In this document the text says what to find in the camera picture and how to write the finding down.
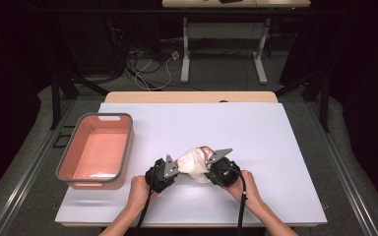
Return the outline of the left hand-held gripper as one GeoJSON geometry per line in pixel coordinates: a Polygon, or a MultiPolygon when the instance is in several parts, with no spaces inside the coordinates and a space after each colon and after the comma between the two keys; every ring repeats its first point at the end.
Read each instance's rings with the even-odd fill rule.
{"type": "Polygon", "coordinates": [[[154,165],[146,172],[145,180],[152,191],[161,193],[175,182],[178,174],[178,166],[168,154],[166,158],[155,161],[154,165]]]}

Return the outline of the grey metal floor rail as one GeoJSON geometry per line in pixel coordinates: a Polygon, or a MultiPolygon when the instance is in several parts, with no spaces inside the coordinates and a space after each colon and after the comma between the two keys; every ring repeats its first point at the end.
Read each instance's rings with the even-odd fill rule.
{"type": "Polygon", "coordinates": [[[55,171],[81,112],[74,100],[61,103],[54,126],[52,103],[44,98],[21,148],[0,180],[0,236],[58,236],[75,230],[55,221],[67,186],[55,171]]]}
{"type": "Polygon", "coordinates": [[[348,170],[343,162],[342,156],[329,132],[320,124],[318,107],[314,102],[306,103],[313,122],[318,126],[318,130],[328,147],[330,161],[344,189],[347,200],[359,223],[364,236],[378,236],[378,229],[375,226],[371,215],[368,212],[365,202],[359,194],[348,170]]]}

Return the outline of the light wooden table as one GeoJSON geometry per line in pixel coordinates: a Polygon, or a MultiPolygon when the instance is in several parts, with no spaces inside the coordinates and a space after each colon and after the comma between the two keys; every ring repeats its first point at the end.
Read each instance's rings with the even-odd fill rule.
{"type": "MultiPolygon", "coordinates": [[[[153,91],[111,92],[105,103],[278,103],[272,92],[153,91]]],[[[131,178],[119,190],[75,190],[69,187],[55,221],[69,226],[104,226],[125,207],[131,178]]]]}

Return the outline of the cream baby bodysuit brown trim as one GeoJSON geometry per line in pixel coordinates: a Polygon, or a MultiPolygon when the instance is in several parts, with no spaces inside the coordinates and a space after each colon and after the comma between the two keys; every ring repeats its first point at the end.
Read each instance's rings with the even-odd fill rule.
{"type": "Polygon", "coordinates": [[[179,157],[175,163],[180,173],[188,174],[198,183],[210,183],[211,180],[206,176],[209,172],[206,162],[213,153],[210,147],[195,147],[179,157]]]}

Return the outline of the pink plastic basket grey rim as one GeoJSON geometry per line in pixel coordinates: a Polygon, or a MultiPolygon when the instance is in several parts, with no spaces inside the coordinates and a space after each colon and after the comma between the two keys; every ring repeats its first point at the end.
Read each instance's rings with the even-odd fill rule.
{"type": "Polygon", "coordinates": [[[86,114],[74,129],[56,176],[74,189],[120,189],[133,141],[133,119],[129,114],[86,114]]]}

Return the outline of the dark curtain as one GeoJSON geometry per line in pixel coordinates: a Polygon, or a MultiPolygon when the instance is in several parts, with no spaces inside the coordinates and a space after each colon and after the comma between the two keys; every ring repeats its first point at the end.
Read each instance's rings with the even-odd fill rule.
{"type": "Polygon", "coordinates": [[[49,77],[20,0],[0,0],[0,180],[34,125],[49,77]]]}
{"type": "Polygon", "coordinates": [[[343,107],[351,148],[378,192],[378,0],[310,0],[280,83],[287,86],[329,61],[330,96],[343,107]]]}

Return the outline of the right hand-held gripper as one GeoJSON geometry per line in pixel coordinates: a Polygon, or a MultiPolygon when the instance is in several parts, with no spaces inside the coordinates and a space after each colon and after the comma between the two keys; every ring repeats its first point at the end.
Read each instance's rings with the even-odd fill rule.
{"type": "Polygon", "coordinates": [[[232,148],[215,150],[206,161],[208,172],[206,177],[215,185],[229,187],[234,184],[240,176],[239,166],[227,155],[232,148]]]}

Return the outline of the person's right hand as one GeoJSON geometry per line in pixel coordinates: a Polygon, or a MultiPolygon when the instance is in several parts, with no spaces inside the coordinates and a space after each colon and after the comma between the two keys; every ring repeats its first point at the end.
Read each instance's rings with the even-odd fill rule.
{"type": "Polygon", "coordinates": [[[242,176],[239,177],[234,184],[224,189],[228,191],[239,203],[243,195],[246,196],[245,206],[250,211],[257,211],[262,208],[262,199],[256,186],[252,173],[248,170],[241,171],[242,176]]]}

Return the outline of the black metal stand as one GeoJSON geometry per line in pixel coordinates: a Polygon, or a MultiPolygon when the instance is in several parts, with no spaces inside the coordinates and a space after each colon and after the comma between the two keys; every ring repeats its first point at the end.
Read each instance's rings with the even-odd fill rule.
{"type": "Polygon", "coordinates": [[[329,133],[328,126],[328,106],[329,106],[329,90],[330,90],[330,74],[324,71],[311,72],[308,75],[295,80],[293,83],[283,86],[275,91],[276,97],[280,97],[283,94],[298,88],[301,85],[306,84],[305,92],[302,94],[302,98],[305,101],[314,101],[317,96],[320,96],[320,108],[319,108],[319,122],[323,130],[329,133]]]}
{"type": "Polygon", "coordinates": [[[51,80],[51,97],[52,97],[52,125],[54,130],[62,118],[60,92],[63,92],[68,99],[77,99],[79,92],[75,87],[75,83],[84,85],[85,87],[99,93],[107,95],[108,91],[104,88],[85,79],[79,73],[71,70],[58,70],[55,72],[51,80]]]}

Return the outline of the wooden desk white legs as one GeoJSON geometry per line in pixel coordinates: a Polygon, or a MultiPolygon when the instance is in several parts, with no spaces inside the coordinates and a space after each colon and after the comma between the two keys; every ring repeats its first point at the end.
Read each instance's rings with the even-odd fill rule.
{"type": "Polygon", "coordinates": [[[259,83],[265,85],[268,80],[262,63],[262,55],[271,28],[270,17],[256,16],[242,22],[235,20],[226,10],[288,10],[307,8],[310,0],[243,0],[222,4],[219,0],[161,0],[167,10],[217,10],[223,20],[190,20],[183,18],[183,64],[181,83],[189,82],[191,39],[257,39],[258,47],[252,52],[259,83]]]}

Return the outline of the person's left hand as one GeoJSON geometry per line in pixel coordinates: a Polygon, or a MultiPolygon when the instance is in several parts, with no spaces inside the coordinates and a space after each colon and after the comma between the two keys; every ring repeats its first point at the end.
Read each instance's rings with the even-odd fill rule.
{"type": "Polygon", "coordinates": [[[157,192],[151,192],[150,186],[146,183],[143,175],[134,176],[131,181],[131,189],[128,197],[127,207],[136,213],[140,213],[146,205],[146,200],[155,200],[157,192]]]}

